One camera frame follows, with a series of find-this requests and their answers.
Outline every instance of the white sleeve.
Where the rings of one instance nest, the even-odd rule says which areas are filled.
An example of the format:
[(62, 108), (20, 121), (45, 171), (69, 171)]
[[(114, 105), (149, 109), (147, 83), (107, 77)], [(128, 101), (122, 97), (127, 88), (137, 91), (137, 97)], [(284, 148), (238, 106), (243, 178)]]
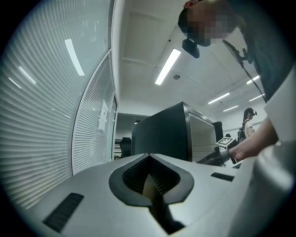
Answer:
[(250, 120), (246, 122), (245, 129), (248, 129), (249, 127), (252, 127), (252, 122)]

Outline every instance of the fluorescent light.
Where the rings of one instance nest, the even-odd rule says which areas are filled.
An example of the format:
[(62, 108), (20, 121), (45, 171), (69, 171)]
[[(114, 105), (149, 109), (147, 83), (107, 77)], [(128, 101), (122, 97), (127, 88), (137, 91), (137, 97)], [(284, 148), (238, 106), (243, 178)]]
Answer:
[[(256, 77), (254, 77), (254, 78), (253, 78), (253, 81), (257, 80), (258, 78), (260, 78), (259, 75), (256, 76)], [(250, 83), (252, 83), (252, 80), (247, 81), (247, 85), (250, 84)]]
[(76, 53), (75, 53), (75, 50), (74, 50), (74, 46), (73, 46), (73, 43), (72, 43), (72, 39), (66, 39), (65, 40), (65, 44), (66, 44), (66, 47), (67, 47), (67, 50), (68, 50), (68, 53), (70, 55), (70, 58), (72, 60), (72, 63), (78, 73), (79, 76), (84, 76), (84, 72), (80, 66), (80, 63), (78, 61), (78, 58), (76, 56)]
[(10, 77), (8, 79), (11, 80), (18, 88), (21, 89), (21, 87), (17, 83), (15, 83)]
[(177, 49), (172, 50), (171, 55), (168, 57), (166, 64), (163, 66), (163, 68), (162, 68), (162, 70), (155, 82), (157, 85), (162, 84), (163, 80), (167, 76), (168, 72), (171, 70), (172, 66), (174, 65), (174, 63), (176, 62), (176, 60), (178, 59), (180, 54), (181, 54), (181, 51), (179, 51)]
[(220, 96), (220, 97), (217, 98), (217, 99), (214, 99), (214, 100), (210, 101), (208, 104), (214, 103), (214, 102), (216, 102), (217, 100), (220, 100), (220, 99), (222, 99), (222, 98), (224, 98), (225, 96), (228, 96), (228, 95), (230, 95), (229, 92), (228, 92), (227, 94), (224, 94), (223, 96)]
[(253, 98), (253, 99), (250, 99), (249, 101), (252, 101), (252, 100), (258, 99), (258, 98), (260, 98), (262, 95), (265, 95), (265, 94), (261, 94), (261, 95), (255, 97), (255, 98)]
[(231, 107), (231, 108), (229, 108), (229, 109), (223, 110), (223, 112), (225, 112), (225, 111), (227, 111), (227, 110), (234, 109), (234, 108), (236, 108), (236, 107), (238, 107), (238, 106), (233, 106), (233, 107)]
[(18, 67), (20, 72), (30, 81), (32, 82), (33, 84), (36, 84), (36, 81), (21, 67), (19, 66)]

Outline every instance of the office chair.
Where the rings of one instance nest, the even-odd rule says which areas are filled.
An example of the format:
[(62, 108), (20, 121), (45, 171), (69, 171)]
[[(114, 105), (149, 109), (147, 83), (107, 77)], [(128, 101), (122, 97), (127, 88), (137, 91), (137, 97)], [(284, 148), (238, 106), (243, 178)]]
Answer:
[(129, 137), (123, 137), (119, 145), (121, 149), (121, 158), (131, 156), (131, 139)]

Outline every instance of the ceiling panel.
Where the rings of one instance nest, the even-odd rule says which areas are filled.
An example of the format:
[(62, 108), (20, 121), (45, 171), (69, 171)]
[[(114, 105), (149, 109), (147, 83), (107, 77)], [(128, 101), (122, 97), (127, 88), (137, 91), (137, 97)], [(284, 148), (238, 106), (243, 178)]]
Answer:
[[(196, 109), (216, 113), (259, 95), (254, 85), (246, 85), (246, 73), (222, 40), (209, 47), (198, 46), (198, 59), (182, 49), (186, 37), (177, 22), (184, 2), (134, 0), (124, 49), (123, 97), (161, 107), (184, 101)], [(226, 40), (243, 56), (246, 43), (239, 29)], [(173, 48), (181, 55), (162, 85), (155, 85)], [(257, 75), (252, 64), (244, 65), (252, 77)], [(175, 74), (181, 77), (177, 81), (173, 79)], [(227, 92), (231, 95), (222, 103), (207, 104)]]

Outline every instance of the paper sign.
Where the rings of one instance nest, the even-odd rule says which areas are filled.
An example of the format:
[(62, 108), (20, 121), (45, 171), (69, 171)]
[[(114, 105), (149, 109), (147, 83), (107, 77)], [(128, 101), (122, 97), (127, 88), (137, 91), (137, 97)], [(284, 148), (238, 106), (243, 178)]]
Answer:
[(107, 113), (108, 113), (108, 107), (107, 107), (105, 101), (103, 101), (103, 106), (102, 106), (101, 115), (100, 115), (100, 119), (99, 119), (99, 127), (98, 127), (98, 129), (102, 130), (103, 132), (105, 132)]
[(228, 147), (234, 140), (235, 138), (223, 137), (220, 141), (216, 142), (216, 144), (222, 147)]

